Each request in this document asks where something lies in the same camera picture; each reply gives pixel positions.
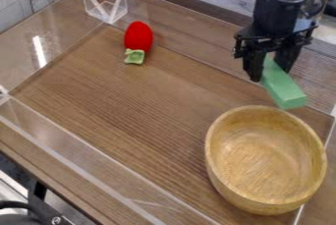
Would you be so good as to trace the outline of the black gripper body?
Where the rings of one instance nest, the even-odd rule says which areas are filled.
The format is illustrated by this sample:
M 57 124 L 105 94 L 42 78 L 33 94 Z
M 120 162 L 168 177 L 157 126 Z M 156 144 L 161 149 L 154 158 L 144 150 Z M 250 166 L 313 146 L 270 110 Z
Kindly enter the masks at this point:
M 233 36 L 232 56 L 234 59 L 242 58 L 249 50 L 264 50 L 269 53 L 289 46 L 302 47 L 310 43 L 312 33 L 316 28 L 316 22 L 297 22 L 292 32 L 269 33 L 252 23 Z

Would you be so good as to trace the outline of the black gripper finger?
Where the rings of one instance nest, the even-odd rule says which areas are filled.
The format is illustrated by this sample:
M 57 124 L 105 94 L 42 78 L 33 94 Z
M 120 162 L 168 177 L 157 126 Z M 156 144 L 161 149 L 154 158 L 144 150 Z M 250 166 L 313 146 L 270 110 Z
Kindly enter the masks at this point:
M 264 51 L 246 50 L 244 52 L 242 70 L 253 83 L 261 80 L 265 56 L 266 53 Z
M 294 61 L 301 51 L 300 45 L 285 44 L 276 51 L 274 62 L 285 73 L 288 73 L 294 65 Z

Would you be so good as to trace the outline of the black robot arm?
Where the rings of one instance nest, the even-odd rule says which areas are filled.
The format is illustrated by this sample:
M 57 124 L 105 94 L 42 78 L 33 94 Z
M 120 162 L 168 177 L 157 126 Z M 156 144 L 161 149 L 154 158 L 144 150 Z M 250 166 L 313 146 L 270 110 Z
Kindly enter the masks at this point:
M 312 41 L 316 16 L 325 0 L 256 0 L 252 23 L 234 35 L 233 58 L 242 59 L 242 70 L 257 83 L 264 72 L 266 54 L 288 73 L 301 48 Z

